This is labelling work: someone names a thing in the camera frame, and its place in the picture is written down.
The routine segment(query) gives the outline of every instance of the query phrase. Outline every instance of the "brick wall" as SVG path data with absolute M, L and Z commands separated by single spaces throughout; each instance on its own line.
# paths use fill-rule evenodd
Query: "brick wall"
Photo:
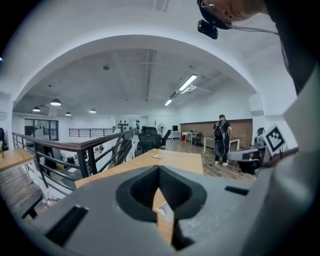
M 253 134 L 252 119 L 228 120 L 228 122 L 232 127 L 231 139 L 240 139 L 240 147 L 250 147 Z M 213 138 L 213 128 L 215 123 L 216 121 L 181 123 L 181 132 L 190 132 L 190 130 L 193 129 L 198 133 L 203 133 L 203 137 Z M 214 143 L 212 140 L 207 140 L 207 145 L 211 148 L 214 147 Z

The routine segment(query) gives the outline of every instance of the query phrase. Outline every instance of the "arched ceiling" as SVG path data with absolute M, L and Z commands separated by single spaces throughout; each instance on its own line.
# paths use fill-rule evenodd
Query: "arched ceiling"
M 194 0 L 47 1 L 29 16 L 8 47 L 2 90 L 18 102 L 33 86 L 76 60 L 119 49 L 150 49 L 184 56 L 197 63 L 195 71 L 205 73 L 201 75 L 230 78 L 254 93 L 257 88 L 246 59 L 253 61 L 255 52 L 279 47 L 279 40 L 263 33 L 246 40 L 251 33 L 242 31 L 220 31 L 219 39 L 212 40 L 198 33 L 201 18 Z M 267 19 L 258 15 L 250 22 L 274 29 Z

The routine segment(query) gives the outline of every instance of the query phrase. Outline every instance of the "head-mounted camera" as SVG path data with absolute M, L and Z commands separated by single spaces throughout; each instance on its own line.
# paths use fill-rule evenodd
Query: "head-mounted camera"
M 229 30 L 232 27 L 231 22 L 223 22 L 217 16 L 212 15 L 206 10 L 202 0 L 197 0 L 200 12 L 203 16 L 198 22 L 198 31 L 212 39 L 218 38 L 218 29 Z

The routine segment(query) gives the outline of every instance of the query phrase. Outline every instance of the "wooden floor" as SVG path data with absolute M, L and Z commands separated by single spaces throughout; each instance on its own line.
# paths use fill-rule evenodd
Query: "wooden floor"
M 0 193 L 12 213 L 19 214 L 20 208 L 38 191 L 21 168 L 0 172 Z M 46 205 L 40 202 L 35 211 L 40 214 L 46 208 Z
M 215 166 L 210 166 L 210 164 L 215 161 L 215 152 L 214 150 L 207 148 L 206 153 L 204 154 L 204 147 L 199 145 L 190 145 L 190 142 L 184 142 L 182 140 L 168 139 L 166 141 L 166 150 L 185 152 L 185 153 L 196 153 L 201 154 L 203 172 L 206 175 L 223 177 L 227 179 L 235 180 L 255 180 L 256 178 L 250 174 L 240 172 L 240 169 L 234 164 L 229 164 L 228 166 L 222 166 L 222 159 L 220 163 Z

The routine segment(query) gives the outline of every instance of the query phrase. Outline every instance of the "camera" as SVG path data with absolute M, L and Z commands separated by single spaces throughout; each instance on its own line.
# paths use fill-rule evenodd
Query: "camera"
M 198 22 L 198 31 L 212 39 L 218 39 L 217 27 L 203 19 Z

